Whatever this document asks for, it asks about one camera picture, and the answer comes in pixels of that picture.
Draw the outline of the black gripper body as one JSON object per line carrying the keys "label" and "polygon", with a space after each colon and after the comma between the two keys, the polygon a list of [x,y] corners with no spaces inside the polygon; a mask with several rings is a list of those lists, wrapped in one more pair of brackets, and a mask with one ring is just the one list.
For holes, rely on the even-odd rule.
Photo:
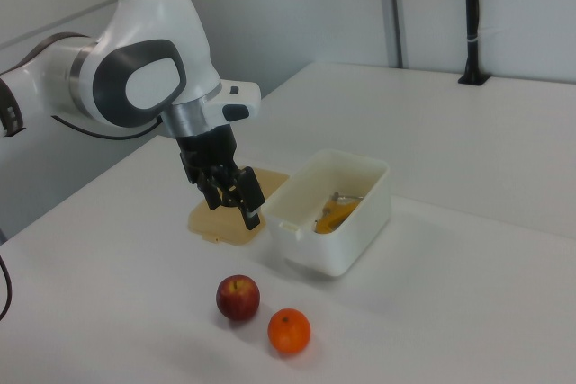
{"label": "black gripper body", "polygon": [[223,185],[232,185],[238,167],[234,162],[237,143],[230,125],[197,136],[178,137],[176,142],[190,183],[199,184],[203,176]]}

